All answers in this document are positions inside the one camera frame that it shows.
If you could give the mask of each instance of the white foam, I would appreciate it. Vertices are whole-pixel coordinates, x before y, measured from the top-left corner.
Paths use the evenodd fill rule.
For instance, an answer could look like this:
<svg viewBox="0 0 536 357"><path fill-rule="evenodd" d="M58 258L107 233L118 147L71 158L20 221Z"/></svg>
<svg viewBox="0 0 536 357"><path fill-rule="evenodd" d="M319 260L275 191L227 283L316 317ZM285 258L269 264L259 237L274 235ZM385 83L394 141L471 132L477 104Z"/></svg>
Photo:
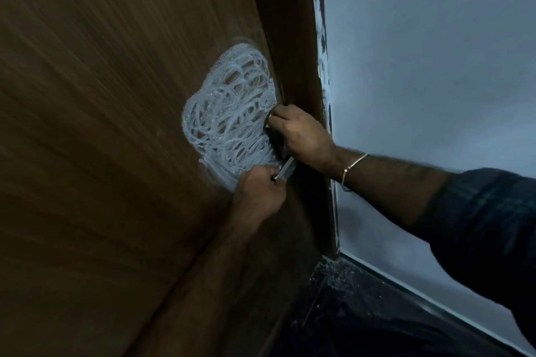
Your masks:
<svg viewBox="0 0 536 357"><path fill-rule="evenodd" d="M182 130L212 176L228 190L253 165L280 166L264 119L276 104L266 58L248 44L225 51L182 111Z"/></svg>

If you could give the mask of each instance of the rolled-up sleeve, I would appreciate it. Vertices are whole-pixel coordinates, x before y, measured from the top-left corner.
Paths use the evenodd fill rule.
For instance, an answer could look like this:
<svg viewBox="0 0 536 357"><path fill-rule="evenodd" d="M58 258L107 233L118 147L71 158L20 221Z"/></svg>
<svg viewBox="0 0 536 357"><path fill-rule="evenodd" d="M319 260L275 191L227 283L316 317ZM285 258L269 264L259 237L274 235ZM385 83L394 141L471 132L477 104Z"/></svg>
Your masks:
<svg viewBox="0 0 536 357"><path fill-rule="evenodd" d="M509 308L535 344L535 179L492 168L455 175L414 233L452 278Z"/></svg>

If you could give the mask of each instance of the blue-gray wall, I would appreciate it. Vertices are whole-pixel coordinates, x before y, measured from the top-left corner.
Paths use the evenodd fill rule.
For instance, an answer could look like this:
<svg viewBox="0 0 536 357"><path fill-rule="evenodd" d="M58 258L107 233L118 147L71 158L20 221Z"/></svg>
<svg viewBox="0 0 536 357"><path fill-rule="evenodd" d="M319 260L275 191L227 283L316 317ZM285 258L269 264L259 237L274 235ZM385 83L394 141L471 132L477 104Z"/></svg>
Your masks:
<svg viewBox="0 0 536 357"><path fill-rule="evenodd" d="M325 0L325 19L338 144L536 177L536 0ZM343 252L534 353L509 311L450 279L426 243L337 195Z"/></svg>

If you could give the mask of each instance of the sleeve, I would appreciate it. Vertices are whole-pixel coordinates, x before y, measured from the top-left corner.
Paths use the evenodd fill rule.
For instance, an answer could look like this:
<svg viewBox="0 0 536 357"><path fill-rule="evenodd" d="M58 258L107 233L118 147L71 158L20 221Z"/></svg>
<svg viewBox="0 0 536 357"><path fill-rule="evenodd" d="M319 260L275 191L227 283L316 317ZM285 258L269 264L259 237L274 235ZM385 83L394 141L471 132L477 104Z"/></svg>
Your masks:
<svg viewBox="0 0 536 357"><path fill-rule="evenodd" d="M536 313L536 180L482 168L456 175L418 221L439 264L459 283L509 308L526 338Z"/></svg>

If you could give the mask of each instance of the thin white bracelet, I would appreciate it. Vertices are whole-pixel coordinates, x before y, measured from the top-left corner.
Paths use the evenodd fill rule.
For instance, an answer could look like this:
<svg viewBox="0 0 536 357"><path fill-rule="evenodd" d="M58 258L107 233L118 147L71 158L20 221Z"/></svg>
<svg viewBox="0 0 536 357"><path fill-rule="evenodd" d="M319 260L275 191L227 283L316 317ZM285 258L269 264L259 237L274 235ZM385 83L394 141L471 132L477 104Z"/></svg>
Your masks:
<svg viewBox="0 0 536 357"><path fill-rule="evenodd" d="M357 158L357 160L355 160L352 165L350 165L349 167L345 168L344 172L343 172L343 180L340 182L340 184L343 186L343 191L345 192L350 192L351 189L348 189L345 187L344 185L344 180L346 178L346 174L348 173L348 171L350 171L352 169L352 167L357 164L359 161L361 161L363 158L365 158L368 154L364 154L362 155L361 157Z"/></svg>

